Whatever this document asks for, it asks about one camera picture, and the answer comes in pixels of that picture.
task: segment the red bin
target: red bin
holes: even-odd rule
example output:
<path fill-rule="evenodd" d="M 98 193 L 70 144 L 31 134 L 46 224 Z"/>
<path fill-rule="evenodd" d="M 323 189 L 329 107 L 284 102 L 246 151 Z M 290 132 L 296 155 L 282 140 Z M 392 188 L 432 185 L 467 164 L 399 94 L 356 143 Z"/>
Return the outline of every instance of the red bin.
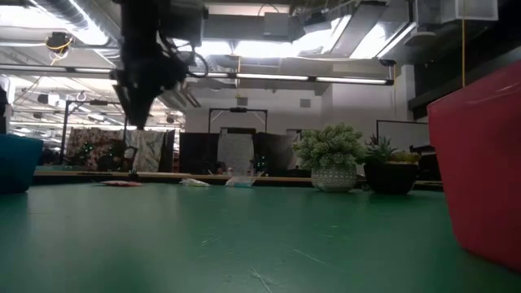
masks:
<path fill-rule="evenodd" d="M 428 113 L 456 239 L 521 272 L 521 61 Z"/>

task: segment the teal bin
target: teal bin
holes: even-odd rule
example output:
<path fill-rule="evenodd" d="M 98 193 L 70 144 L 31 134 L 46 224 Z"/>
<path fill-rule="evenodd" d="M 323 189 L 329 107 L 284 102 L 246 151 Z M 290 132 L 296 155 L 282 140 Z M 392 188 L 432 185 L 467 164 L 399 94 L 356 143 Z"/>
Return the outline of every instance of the teal bin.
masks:
<path fill-rule="evenodd" d="M 29 189 L 42 148 L 39 139 L 0 134 L 0 194 Z"/>

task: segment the green table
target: green table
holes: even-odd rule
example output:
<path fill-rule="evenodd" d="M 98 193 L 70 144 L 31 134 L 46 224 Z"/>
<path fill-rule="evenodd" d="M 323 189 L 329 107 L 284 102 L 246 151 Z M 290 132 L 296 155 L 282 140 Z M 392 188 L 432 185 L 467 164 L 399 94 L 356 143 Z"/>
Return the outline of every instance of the green table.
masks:
<path fill-rule="evenodd" d="M 0 196 L 0 292 L 521 292 L 440 193 L 34 186 Z"/>

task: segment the whiteboard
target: whiteboard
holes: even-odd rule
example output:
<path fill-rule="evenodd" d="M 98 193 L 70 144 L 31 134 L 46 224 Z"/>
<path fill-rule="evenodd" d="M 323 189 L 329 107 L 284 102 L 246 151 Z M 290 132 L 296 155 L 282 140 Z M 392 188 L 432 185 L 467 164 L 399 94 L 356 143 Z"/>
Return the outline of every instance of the whiteboard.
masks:
<path fill-rule="evenodd" d="M 429 124 L 400 121 L 377 121 L 378 135 L 391 139 L 391 147 L 409 151 L 410 146 L 430 146 Z"/>

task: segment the potted plant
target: potted plant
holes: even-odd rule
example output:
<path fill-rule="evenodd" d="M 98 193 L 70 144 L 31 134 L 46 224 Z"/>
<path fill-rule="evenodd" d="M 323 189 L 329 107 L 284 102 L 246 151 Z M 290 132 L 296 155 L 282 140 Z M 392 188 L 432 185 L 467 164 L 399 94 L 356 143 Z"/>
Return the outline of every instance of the potted plant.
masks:
<path fill-rule="evenodd" d="M 319 190 L 349 191 L 357 183 L 357 160 L 365 157 L 358 142 L 361 132 L 340 123 L 324 130 L 306 130 L 293 148 L 302 166 L 311 169 L 311 181 Z"/>
<path fill-rule="evenodd" d="M 406 195 L 413 188 L 418 174 L 420 155 L 391 148 L 391 139 L 375 136 L 366 143 L 363 159 L 369 187 L 376 193 Z"/>

